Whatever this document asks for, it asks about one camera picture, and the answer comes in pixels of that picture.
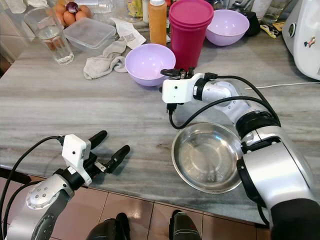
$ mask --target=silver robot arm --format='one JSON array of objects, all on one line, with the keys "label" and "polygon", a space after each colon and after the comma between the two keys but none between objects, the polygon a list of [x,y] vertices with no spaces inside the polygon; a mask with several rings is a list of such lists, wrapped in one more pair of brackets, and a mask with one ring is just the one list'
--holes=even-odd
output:
[{"label": "silver robot arm", "polygon": [[[228,81],[211,80],[205,73],[196,73],[189,79],[165,80],[162,100],[168,105],[210,103],[239,96],[237,89]],[[235,124],[243,151],[237,170],[247,196],[267,208],[271,238],[320,239],[320,205],[311,191],[313,174],[279,122],[256,102],[234,100],[214,108]]]},{"label": "silver robot arm", "polygon": [[58,169],[51,177],[38,183],[25,198],[19,214],[11,222],[6,240],[48,240],[59,214],[82,185],[88,186],[99,173],[112,173],[129,153],[123,146],[107,164],[97,161],[91,149],[107,136],[101,131],[89,140],[74,134],[63,139],[62,157],[66,169]]}]

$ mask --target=bottle cap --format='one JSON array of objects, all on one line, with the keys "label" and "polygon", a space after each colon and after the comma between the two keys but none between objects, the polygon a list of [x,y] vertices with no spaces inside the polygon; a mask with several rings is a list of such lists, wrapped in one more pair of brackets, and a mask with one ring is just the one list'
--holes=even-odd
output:
[{"label": "bottle cap", "polygon": [[213,7],[204,0],[179,0],[169,10],[170,22],[182,28],[208,26],[213,16]]},{"label": "bottle cap", "polygon": [[165,3],[165,0],[150,0],[150,4],[154,6],[160,6]]}]

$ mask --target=orange bottle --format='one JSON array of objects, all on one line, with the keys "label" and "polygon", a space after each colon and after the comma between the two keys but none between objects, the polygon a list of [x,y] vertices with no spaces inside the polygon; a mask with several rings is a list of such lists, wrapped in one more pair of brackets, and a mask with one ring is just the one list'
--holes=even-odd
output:
[{"label": "orange bottle", "polygon": [[165,0],[150,0],[148,6],[150,42],[167,45],[167,4]]}]

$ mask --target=light purple bowl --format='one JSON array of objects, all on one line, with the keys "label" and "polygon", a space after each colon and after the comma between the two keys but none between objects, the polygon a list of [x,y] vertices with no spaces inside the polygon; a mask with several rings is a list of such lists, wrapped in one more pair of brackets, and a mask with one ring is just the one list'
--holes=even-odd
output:
[{"label": "light purple bowl", "polygon": [[125,58],[125,67],[130,76],[143,86],[158,86],[166,79],[160,71],[173,69],[174,53],[166,46],[149,43],[131,50]]},{"label": "light purple bowl", "polygon": [[249,20],[241,13],[228,9],[215,10],[205,36],[217,46],[227,46],[241,39],[248,28]]}]

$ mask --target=marble countertop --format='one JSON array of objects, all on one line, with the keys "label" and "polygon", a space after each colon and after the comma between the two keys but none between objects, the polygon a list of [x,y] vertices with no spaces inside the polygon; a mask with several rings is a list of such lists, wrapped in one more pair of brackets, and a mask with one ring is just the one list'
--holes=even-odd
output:
[{"label": "marble countertop", "polygon": [[[89,52],[74,52],[68,65],[58,65],[38,42],[25,50],[0,79],[0,166],[11,168],[34,143],[52,135],[89,138],[100,130],[108,138],[94,150],[101,161],[123,145],[131,152],[114,174],[100,174],[92,187],[185,206],[217,215],[261,223],[257,207],[242,185],[224,194],[200,192],[185,183],[171,160],[177,130],[156,87],[141,87],[128,73],[112,72],[95,80],[83,77]],[[196,73],[238,75],[256,86],[312,82],[296,68],[281,37],[261,32],[227,47],[205,40]],[[320,84],[261,89],[278,113],[284,130],[310,164],[314,194],[320,200]],[[247,94],[254,96],[252,90]],[[182,123],[202,103],[179,106]],[[233,128],[214,109],[193,122],[215,122]],[[20,164],[24,173],[49,177],[65,168],[61,146],[51,140]]]}]

